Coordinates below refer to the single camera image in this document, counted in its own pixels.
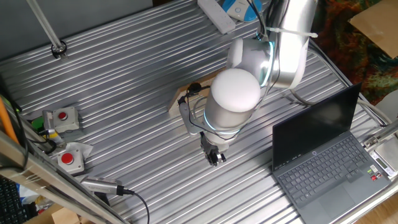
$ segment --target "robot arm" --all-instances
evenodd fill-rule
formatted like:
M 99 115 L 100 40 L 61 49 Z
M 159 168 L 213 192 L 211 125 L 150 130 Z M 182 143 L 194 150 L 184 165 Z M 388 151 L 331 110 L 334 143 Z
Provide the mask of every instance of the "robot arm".
M 273 18 L 266 24 L 281 31 L 271 32 L 267 42 L 256 39 L 233 41 L 228 52 L 227 70 L 213 80 L 202 119 L 193 119 L 185 97 L 178 101 L 188 132 L 201 134 L 203 152 L 213 166 L 226 160 L 223 152 L 249 122 L 262 96 L 266 95 L 267 88 L 263 87 L 271 83 L 276 88 L 295 88 L 303 77 L 307 33 L 311 29 L 317 0 L 273 3 L 269 10 Z

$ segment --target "laptop touchpad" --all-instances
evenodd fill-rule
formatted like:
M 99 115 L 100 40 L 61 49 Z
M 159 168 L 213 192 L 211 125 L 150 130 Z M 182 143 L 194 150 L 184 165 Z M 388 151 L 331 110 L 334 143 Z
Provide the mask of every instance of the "laptop touchpad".
M 335 218 L 355 204 L 343 186 L 329 191 L 319 199 L 319 202 L 330 218 Z

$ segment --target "black keyboard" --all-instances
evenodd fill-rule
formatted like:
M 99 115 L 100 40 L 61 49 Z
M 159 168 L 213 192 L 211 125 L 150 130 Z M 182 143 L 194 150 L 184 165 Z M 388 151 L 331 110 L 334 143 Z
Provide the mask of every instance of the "black keyboard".
M 349 137 L 278 177 L 299 207 L 343 181 L 361 175 L 358 168 L 369 157 L 356 142 Z
M 21 204 L 17 185 L 0 176 L 0 224 L 19 224 L 27 221 L 27 214 Z

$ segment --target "laptop screen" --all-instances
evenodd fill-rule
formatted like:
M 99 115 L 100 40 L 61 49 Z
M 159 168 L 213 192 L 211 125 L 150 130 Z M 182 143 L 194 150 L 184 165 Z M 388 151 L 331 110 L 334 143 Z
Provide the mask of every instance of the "laptop screen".
M 277 170 L 349 131 L 361 84 L 276 124 L 272 129 L 273 170 Z

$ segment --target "white cable tie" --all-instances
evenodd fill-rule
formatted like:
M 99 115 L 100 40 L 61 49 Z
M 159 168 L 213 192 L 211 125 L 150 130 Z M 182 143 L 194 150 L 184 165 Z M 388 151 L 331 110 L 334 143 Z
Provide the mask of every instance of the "white cable tie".
M 286 29 L 273 28 L 273 27 L 266 27 L 266 30 L 269 30 L 271 32 L 287 32 L 287 33 L 291 33 L 291 34 L 298 34 L 298 35 L 313 37 L 313 38 L 318 37 L 318 34 L 311 33 L 311 32 L 299 32 L 299 31 L 294 31 L 294 30 L 286 30 Z

